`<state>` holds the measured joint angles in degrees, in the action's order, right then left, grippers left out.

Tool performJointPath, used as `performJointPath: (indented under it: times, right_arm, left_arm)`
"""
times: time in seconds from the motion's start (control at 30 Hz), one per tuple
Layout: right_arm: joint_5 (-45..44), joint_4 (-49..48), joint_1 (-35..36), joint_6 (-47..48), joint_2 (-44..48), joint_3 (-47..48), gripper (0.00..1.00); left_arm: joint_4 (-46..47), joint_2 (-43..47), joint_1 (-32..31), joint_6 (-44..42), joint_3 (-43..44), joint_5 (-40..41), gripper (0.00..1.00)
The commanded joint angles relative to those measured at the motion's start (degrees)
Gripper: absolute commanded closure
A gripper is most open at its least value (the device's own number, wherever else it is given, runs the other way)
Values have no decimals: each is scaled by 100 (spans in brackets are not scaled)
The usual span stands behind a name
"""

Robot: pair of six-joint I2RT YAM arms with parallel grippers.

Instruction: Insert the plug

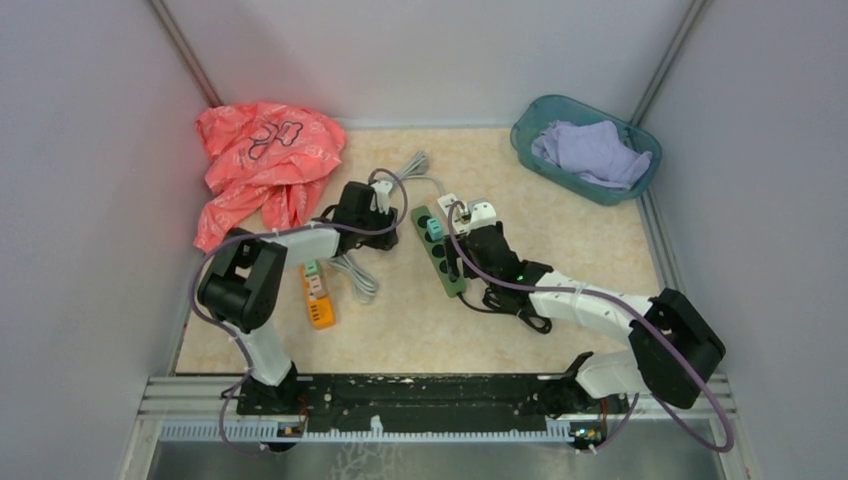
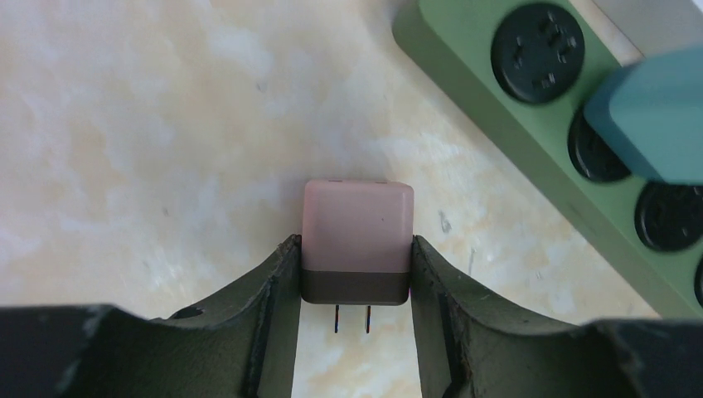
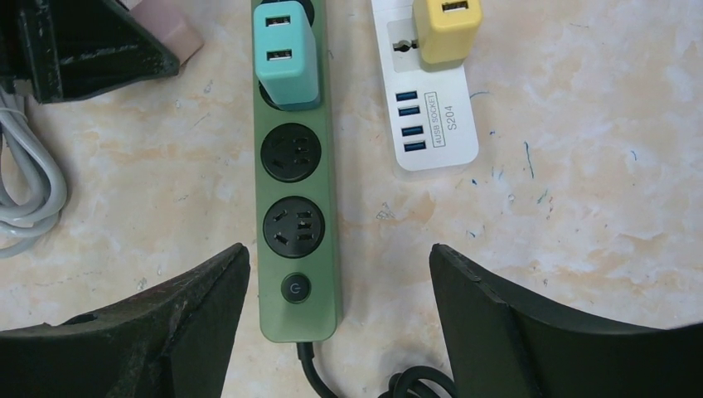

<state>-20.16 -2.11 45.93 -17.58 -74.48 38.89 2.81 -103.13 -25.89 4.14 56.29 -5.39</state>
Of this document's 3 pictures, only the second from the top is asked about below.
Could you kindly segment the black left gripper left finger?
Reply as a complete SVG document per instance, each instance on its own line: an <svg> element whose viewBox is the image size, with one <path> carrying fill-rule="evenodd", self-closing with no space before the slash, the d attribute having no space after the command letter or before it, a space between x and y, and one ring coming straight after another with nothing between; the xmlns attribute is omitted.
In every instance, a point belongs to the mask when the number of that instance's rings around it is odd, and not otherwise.
<svg viewBox="0 0 703 398"><path fill-rule="evenodd" d="M4 307L4 397L289 397L301 239L168 318L109 304Z"/></svg>

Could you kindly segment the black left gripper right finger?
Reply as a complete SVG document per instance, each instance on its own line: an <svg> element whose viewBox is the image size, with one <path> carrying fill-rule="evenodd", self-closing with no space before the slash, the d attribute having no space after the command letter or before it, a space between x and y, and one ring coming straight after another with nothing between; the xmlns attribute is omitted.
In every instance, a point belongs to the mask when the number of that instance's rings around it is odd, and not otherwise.
<svg viewBox="0 0 703 398"><path fill-rule="evenodd" d="M425 397L699 397L702 324L604 318L573 325L523 308L424 237L410 284Z"/></svg>

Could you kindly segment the green power strip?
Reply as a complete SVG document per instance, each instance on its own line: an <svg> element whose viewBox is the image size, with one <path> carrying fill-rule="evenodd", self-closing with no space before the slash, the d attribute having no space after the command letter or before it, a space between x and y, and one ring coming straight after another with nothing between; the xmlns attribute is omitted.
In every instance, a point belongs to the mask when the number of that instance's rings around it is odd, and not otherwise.
<svg viewBox="0 0 703 398"><path fill-rule="evenodd" d="M569 1L408 1L398 46L665 318L702 315L702 190L630 173L582 108L619 64Z"/></svg>

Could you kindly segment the teal plug adapter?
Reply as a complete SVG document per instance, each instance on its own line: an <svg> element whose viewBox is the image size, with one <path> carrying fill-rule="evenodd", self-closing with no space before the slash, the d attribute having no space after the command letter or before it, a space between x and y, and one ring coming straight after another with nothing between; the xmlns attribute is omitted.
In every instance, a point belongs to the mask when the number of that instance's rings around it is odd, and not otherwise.
<svg viewBox="0 0 703 398"><path fill-rule="evenodd" d="M584 118L634 175L702 183L702 48L644 58L612 72Z"/></svg>

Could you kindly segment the white power strip with USB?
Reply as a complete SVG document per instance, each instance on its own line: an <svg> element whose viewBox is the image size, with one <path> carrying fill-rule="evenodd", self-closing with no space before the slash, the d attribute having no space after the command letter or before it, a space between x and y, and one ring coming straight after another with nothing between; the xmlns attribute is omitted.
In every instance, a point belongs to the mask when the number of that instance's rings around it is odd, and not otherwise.
<svg viewBox="0 0 703 398"><path fill-rule="evenodd" d="M571 0L622 63L702 45L702 2Z"/></svg>

